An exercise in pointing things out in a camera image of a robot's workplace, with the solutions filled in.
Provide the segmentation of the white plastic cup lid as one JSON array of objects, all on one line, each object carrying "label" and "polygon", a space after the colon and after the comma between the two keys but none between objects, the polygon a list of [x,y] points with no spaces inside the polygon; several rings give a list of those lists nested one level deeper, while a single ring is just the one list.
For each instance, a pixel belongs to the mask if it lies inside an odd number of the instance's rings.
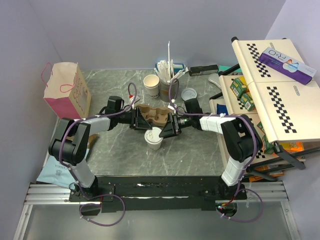
[{"label": "white plastic cup lid", "polygon": [[160,140],[160,133],[161,133],[161,129],[159,127],[152,127],[152,129],[150,130],[147,130],[145,133],[144,133],[144,139],[145,141],[148,139],[150,141],[158,141]]}]

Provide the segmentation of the grey straw holder cup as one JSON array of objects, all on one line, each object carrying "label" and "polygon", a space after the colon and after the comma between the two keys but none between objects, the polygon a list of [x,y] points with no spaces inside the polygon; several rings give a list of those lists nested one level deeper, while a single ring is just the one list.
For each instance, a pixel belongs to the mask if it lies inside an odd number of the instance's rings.
[{"label": "grey straw holder cup", "polygon": [[[170,85],[163,80],[160,80],[159,82],[159,97],[162,101],[169,103],[169,88]],[[177,94],[179,91],[179,82],[177,80],[173,81],[172,86],[171,86],[171,91],[170,91],[170,96],[172,99],[177,98]]]}]

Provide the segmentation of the white paper cup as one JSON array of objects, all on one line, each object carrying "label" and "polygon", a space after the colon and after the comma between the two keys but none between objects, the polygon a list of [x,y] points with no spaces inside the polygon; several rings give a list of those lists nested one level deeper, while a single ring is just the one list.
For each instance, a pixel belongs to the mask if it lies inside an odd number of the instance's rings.
[{"label": "white paper cup", "polygon": [[160,140],[157,141],[151,141],[149,139],[146,140],[147,145],[152,149],[152,150],[158,150],[161,147],[163,139],[160,138]]}]

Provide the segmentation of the brown pulp cup carrier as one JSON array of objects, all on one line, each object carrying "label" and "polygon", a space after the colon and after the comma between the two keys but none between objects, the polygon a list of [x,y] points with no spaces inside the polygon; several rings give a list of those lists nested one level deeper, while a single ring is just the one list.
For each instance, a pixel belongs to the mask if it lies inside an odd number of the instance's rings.
[{"label": "brown pulp cup carrier", "polygon": [[138,104],[136,107],[140,109],[148,123],[158,127],[164,127],[168,120],[168,114],[174,113],[172,109],[164,106],[152,107],[148,104]]}]

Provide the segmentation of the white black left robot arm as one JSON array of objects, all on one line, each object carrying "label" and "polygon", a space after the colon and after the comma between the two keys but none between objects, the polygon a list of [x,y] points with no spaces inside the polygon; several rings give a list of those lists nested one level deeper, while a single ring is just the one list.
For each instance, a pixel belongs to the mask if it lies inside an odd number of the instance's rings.
[{"label": "white black left robot arm", "polygon": [[99,195],[98,178],[86,162],[89,137],[112,130],[117,124],[127,124],[134,130],[151,130],[139,108],[123,108],[124,100],[110,96],[99,114],[82,119],[62,118],[48,147],[48,153],[65,166],[76,187],[87,201]]}]

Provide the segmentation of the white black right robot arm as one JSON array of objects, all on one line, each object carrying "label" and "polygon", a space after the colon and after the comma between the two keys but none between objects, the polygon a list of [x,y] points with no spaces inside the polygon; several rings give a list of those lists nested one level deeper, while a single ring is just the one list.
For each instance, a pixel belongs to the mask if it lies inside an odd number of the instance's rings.
[{"label": "white black right robot arm", "polygon": [[218,187],[218,193],[223,199],[230,199],[236,193],[235,185],[262,148],[262,140],[246,115],[203,113],[195,98],[186,100],[184,104],[186,113],[181,116],[169,113],[159,137],[175,137],[187,127],[223,135],[229,159],[221,175],[224,183]]}]

